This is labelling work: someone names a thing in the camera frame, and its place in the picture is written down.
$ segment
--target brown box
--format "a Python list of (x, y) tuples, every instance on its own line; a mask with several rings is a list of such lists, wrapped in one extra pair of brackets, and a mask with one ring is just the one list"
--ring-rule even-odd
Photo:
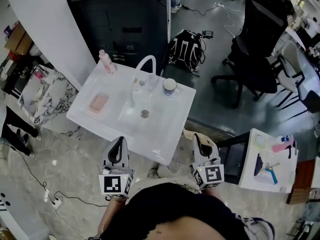
[(32, 42), (32, 39), (19, 22), (15, 26), (4, 47), (15, 54), (26, 55), (30, 49)]

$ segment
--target faucet spout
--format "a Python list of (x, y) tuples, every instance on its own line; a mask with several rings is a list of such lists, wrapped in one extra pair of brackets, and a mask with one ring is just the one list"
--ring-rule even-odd
[(156, 76), (156, 58), (153, 55), (148, 55), (145, 58), (143, 58), (138, 66), (136, 66), (134, 73), (133, 73), (133, 77), (131, 80), (131, 87), (130, 87), (130, 93), (129, 93), (129, 102), (130, 102), (130, 107), (134, 108), (136, 103), (134, 101), (134, 97), (133, 97), (133, 93), (134, 93), (134, 84), (135, 84), (135, 80), (136, 80), (136, 76), (139, 70), (141, 70), (142, 66), (148, 61), (148, 60), (152, 60), (152, 75), (153, 77)]

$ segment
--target chair seat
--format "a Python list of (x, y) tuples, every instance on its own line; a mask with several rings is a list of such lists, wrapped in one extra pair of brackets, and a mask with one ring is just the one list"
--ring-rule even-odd
[(277, 79), (280, 85), (282, 85), (288, 91), (292, 93), (296, 93), (298, 91), (294, 79), (292, 77), (287, 77), (283, 70), (280, 71), (280, 73), (277, 76)]
[(277, 92), (276, 78), (265, 57), (254, 56), (249, 59), (237, 59), (232, 70), (241, 82), (251, 90), (267, 94)]

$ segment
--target white pillar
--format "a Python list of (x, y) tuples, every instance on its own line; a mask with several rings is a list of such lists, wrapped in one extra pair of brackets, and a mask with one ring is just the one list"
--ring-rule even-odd
[(67, 0), (9, 0), (9, 3), (41, 52), (80, 90), (96, 63)]

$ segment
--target black bag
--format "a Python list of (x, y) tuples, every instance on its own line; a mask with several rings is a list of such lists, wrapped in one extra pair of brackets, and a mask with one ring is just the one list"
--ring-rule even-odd
[(202, 37), (190, 30), (181, 30), (169, 44), (168, 63), (191, 72), (196, 70), (198, 63), (202, 64), (206, 59), (201, 46)]

